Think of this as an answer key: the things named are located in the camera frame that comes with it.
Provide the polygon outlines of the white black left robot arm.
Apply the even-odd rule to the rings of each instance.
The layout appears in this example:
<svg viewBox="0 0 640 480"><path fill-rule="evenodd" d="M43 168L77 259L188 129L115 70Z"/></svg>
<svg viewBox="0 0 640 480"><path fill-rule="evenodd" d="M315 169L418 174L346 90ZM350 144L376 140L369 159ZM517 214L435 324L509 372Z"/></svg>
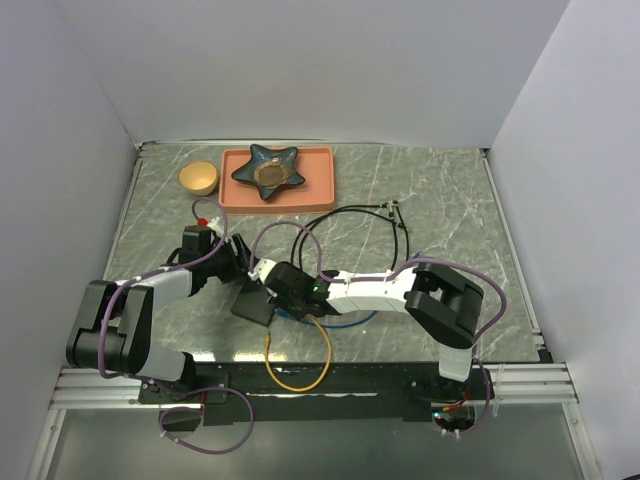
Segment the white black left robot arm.
<svg viewBox="0 0 640 480"><path fill-rule="evenodd" d="M199 293L211 278L223 284L246 279L249 260L241 235L226 239L208 226L185 227L181 246L158 269L87 285L67 341L67 363L96 369L105 378L161 381L174 401L190 400L198 389L195 360L152 340L154 315Z"/></svg>

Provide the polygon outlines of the black network switch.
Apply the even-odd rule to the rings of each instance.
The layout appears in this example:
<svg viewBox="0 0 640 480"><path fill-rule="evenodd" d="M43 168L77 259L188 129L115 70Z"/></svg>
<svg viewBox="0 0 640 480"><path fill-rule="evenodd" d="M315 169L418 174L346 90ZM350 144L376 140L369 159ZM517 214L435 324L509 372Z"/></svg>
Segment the black network switch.
<svg viewBox="0 0 640 480"><path fill-rule="evenodd" d="M241 319L262 327L269 327L273 320L275 304L262 283L247 277L243 281L230 311Z"/></svg>

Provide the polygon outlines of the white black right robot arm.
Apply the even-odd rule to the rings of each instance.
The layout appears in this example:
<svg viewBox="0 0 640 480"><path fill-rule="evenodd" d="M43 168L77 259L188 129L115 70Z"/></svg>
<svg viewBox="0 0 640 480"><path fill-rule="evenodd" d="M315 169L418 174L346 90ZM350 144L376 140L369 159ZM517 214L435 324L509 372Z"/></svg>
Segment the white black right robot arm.
<svg viewBox="0 0 640 480"><path fill-rule="evenodd" d="M439 391L456 399L471 388L484 291L452 268L414 263L397 274L326 271L313 277L289 262L262 259L255 274L275 305L297 320L356 311L411 316L439 344Z"/></svg>

